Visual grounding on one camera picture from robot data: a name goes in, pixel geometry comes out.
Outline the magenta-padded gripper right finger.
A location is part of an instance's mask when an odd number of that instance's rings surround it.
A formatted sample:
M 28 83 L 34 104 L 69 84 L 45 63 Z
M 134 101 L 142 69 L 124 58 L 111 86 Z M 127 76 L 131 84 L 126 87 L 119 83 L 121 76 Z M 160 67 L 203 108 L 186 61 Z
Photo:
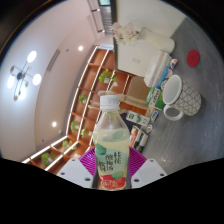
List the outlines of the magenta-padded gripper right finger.
M 128 171 L 130 189 L 146 186 L 166 176 L 166 172 L 155 159 L 147 159 L 133 148 L 130 148 Z

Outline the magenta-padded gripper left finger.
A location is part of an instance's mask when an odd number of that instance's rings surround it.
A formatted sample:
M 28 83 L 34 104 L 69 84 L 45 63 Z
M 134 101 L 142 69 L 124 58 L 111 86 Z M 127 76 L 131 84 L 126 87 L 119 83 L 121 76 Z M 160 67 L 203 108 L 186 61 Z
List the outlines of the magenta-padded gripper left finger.
M 87 150 L 80 158 L 68 160 L 57 175 L 84 188 L 97 186 L 97 166 L 94 149 Z

